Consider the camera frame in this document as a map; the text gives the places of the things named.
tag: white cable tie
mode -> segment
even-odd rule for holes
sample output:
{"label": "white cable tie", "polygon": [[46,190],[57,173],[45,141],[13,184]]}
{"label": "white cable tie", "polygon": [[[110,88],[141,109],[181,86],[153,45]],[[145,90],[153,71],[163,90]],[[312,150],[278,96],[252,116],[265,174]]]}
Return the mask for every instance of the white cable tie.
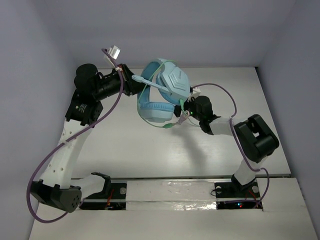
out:
{"label": "white cable tie", "polygon": [[192,93],[190,94],[190,96],[187,98],[187,101],[190,102],[191,98],[197,98],[199,95],[201,94],[200,88],[199,87],[195,87],[192,89]]}
{"label": "white cable tie", "polygon": [[74,146],[74,144],[72,143],[72,140],[70,140],[70,141],[67,141],[66,139],[64,139],[64,140],[60,140],[59,141],[59,144],[64,144],[66,147],[73,147]]}

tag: robotic arm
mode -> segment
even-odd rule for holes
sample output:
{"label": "robotic arm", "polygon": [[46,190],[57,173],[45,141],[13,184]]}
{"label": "robotic arm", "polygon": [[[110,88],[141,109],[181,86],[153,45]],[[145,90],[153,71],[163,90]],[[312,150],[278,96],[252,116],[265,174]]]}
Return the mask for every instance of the robotic arm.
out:
{"label": "robotic arm", "polygon": [[[120,64],[124,79],[123,93],[136,95],[144,88],[144,83],[132,80],[134,75],[127,65]],[[91,175],[71,180],[72,172],[87,137],[93,130],[80,134],[71,142],[66,140],[98,120],[103,106],[101,100],[120,92],[119,73],[113,69],[108,75],[98,72],[93,64],[84,64],[76,70],[74,79],[76,90],[65,115],[63,131],[59,140],[65,145],[57,151],[38,181],[31,184],[30,193],[42,204],[72,213],[81,199],[92,194],[108,193],[110,177],[93,172]]]}
{"label": "robotic arm", "polygon": [[[207,96],[192,97],[183,107],[188,110],[190,116],[199,121],[202,131],[206,134],[233,136],[230,118],[215,115]],[[175,116],[180,116],[181,111],[181,106],[176,105]],[[278,138],[258,114],[243,122],[233,118],[232,126],[251,168],[259,170],[267,157],[279,147]],[[243,159],[238,170],[232,175],[231,181],[237,190],[242,191],[248,188],[255,178],[256,172],[252,171]]]}
{"label": "robotic arm", "polygon": [[[103,110],[100,101],[120,92],[120,77],[124,79],[123,93],[127,96],[142,92],[146,84],[151,85],[149,81],[134,75],[125,64],[114,67],[121,69],[121,76],[116,69],[108,75],[103,75],[98,72],[96,66],[89,63],[81,65],[76,70],[74,79],[76,90],[66,112],[59,140],[59,144],[64,143],[64,146],[53,155],[39,180],[31,184],[30,193],[40,203],[72,213],[82,199],[92,194],[109,193],[111,179],[102,173],[93,172],[83,179],[71,179],[82,146],[93,129],[78,135],[71,142],[67,140],[97,122]],[[180,79],[182,73],[182,70],[177,71],[175,78],[175,73],[170,72],[170,79]],[[163,85],[157,85],[157,88],[161,88],[166,93],[172,92],[168,86],[163,89]],[[184,110],[188,110],[190,116],[199,121],[203,132],[210,135],[232,136],[229,118],[215,115],[209,98],[199,94],[199,91],[190,88],[190,97],[183,104]],[[180,117],[181,113],[181,105],[176,105],[175,116]],[[259,169],[267,156],[279,146],[278,139],[259,115],[253,115],[243,122],[234,120],[233,123],[235,133],[251,167]],[[256,173],[251,171],[243,160],[231,180],[234,186],[241,190],[250,186],[255,177]]]}

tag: light blue headphones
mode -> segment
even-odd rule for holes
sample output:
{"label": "light blue headphones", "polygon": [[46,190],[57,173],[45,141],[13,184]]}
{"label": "light blue headphones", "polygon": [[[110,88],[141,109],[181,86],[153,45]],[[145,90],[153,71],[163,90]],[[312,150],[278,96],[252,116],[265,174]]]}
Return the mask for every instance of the light blue headphones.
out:
{"label": "light blue headphones", "polygon": [[[152,82],[154,73],[161,68]],[[155,87],[161,96],[168,102],[150,101],[150,87],[137,95],[139,115],[153,123],[164,123],[173,117],[175,105],[180,105],[180,100],[186,101],[190,95],[188,76],[173,63],[166,59],[157,58],[150,62],[142,71],[141,76],[133,75],[132,79]]]}

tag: white table surface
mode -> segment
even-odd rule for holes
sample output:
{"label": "white table surface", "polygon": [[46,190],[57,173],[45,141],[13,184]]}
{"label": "white table surface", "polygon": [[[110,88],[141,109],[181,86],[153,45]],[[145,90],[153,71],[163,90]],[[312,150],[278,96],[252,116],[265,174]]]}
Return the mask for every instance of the white table surface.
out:
{"label": "white table surface", "polygon": [[[238,118],[259,114],[278,135],[253,67],[183,70],[192,85],[209,82],[225,87],[236,100]],[[140,74],[142,70],[132,71]],[[214,86],[200,89],[202,95],[210,98],[215,114],[229,117],[234,112],[231,100],[222,90]],[[102,101],[103,114],[116,97]],[[156,89],[151,89],[150,99],[165,102]],[[114,112],[95,127],[82,148],[74,178],[91,172],[112,178],[222,177],[231,176],[238,169],[242,157],[232,137],[207,135],[186,122],[171,129],[155,128],[140,119],[136,105],[136,96],[123,95]],[[281,146],[264,166],[274,176],[290,174]]]}
{"label": "white table surface", "polygon": [[[258,185],[264,189],[266,179]],[[272,178],[262,202],[264,211],[76,210],[54,223],[34,221],[30,240],[317,240],[295,178]],[[52,219],[62,212],[40,204],[37,214]]]}

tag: light gray wall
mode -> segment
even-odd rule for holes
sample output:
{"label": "light gray wall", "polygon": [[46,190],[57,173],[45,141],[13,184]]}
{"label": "light gray wall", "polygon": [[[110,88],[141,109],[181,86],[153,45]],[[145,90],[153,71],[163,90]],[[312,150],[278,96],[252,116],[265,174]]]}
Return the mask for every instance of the light gray wall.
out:
{"label": "light gray wall", "polygon": [[154,58],[182,67],[258,66],[295,0],[46,0],[77,63],[107,67]]}
{"label": "light gray wall", "polygon": [[43,1],[0,7],[0,239],[28,239],[28,180],[56,146],[73,93],[75,61]]}
{"label": "light gray wall", "polygon": [[320,0],[297,1],[258,73],[320,236]]}

